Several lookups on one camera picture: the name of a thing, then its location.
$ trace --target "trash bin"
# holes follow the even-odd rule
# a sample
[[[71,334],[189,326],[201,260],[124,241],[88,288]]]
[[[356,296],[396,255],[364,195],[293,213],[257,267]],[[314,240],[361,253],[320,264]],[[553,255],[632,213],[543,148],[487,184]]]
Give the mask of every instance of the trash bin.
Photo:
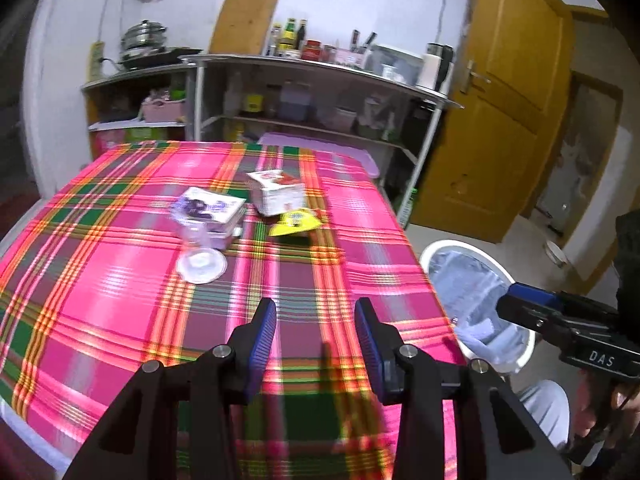
[[[467,359],[484,359],[501,374],[517,373],[529,361],[535,332],[495,311],[498,298],[514,283],[498,262],[470,244],[440,240],[422,252],[420,265]]]

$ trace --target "pink plaid tablecloth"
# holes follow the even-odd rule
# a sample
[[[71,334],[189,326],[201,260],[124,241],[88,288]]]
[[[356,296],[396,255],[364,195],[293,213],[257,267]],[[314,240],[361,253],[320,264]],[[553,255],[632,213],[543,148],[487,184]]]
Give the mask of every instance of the pink plaid tablecloth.
[[[247,172],[284,168],[323,226],[306,246],[268,237],[248,206],[222,277],[175,272],[167,214],[187,187],[247,197]],[[368,296],[383,322],[462,362],[452,329],[392,211],[353,159],[297,148],[143,142],[107,152],[59,192],[0,260],[0,395],[73,456],[141,363],[226,341],[261,297],[278,326],[257,399],[236,427],[252,478],[389,478],[399,407],[370,391],[353,325]],[[455,475],[445,404],[447,476]]]

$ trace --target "cutting board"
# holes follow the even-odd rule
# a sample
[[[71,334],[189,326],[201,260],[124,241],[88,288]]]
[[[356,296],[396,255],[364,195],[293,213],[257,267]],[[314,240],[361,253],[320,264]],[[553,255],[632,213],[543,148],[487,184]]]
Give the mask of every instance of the cutting board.
[[[278,0],[225,0],[210,54],[262,54]]]

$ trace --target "yellow package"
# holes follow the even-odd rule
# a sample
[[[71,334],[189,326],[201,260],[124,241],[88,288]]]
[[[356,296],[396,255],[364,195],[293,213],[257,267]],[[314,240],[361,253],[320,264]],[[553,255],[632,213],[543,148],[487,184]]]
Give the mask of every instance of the yellow package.
[[[302,233],[304,231],[312,231],[322,225],[322,222],[316,218],[311,209],[295,209],[283,213],[280,221],[271,227],[269,234],[271,236],[290,235]]]

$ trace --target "electrical outlet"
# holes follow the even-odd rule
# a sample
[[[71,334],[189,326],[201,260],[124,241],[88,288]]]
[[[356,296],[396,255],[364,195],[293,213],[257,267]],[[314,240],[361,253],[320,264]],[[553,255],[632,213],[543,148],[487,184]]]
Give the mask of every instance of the electrical outlet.
[[[102,58],[104,57],[104,42],[96,41],[89,49],[89,67],[87,79],[95,81],[102,78]]]

